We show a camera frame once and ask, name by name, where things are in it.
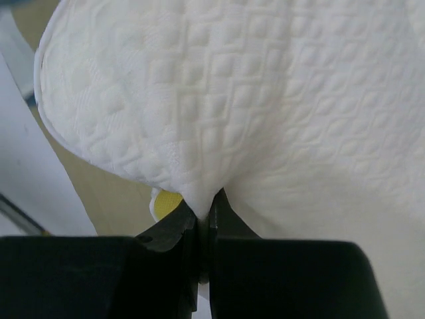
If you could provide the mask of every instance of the white cloth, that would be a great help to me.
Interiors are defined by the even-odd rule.
[[[356,242],[392,318],[425,318],[424,17],[422,0],[65,0],[37,100],[70,151],[200,219],[225,187],[260,235]]]

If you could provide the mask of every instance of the yellow fabric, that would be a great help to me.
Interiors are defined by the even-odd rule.
[[[177,206],[179,206],[182,200],[183,198],[180,194],[161,191],[155,200],[155,205],[153,206],[155,215],[158,220],[161,220],[170,214],[174,209],[177,208]]]

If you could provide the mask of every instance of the white surface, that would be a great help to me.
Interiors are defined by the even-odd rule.
[[[211,319],[210,302],[198,296],[198,310],[193,313],[192,319]]]
[[[55,235],[96,234],[1,53],[0,193]]]
[[[0,52],[25,98],[33,93],[34,52],[23,38],[10,8],[0,7]]]
[[[35,90],[47,128],[264,237],[354,241],[392,318],[425,318],[422,0],[64,0]]]
[[[25,232],[18,228],[9,218],[2,214],[0,210],[0,236],[24,236]]]

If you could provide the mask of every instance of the beige background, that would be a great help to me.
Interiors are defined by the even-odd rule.
[[[33,49],[38,47],[57,3],[36,0],[14,8],[16,24]],[[150,187],[114,176],[72,155],[46,132],[37,109],[32,110],[100,235],[136,235],[153,224]]]

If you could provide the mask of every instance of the embossed pattern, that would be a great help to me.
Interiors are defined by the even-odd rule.
[[[424,318],[421,0],[65,0],[36,93],[65,147],[179,192],[226,187],[265,237],[371,258],[392,318]]]

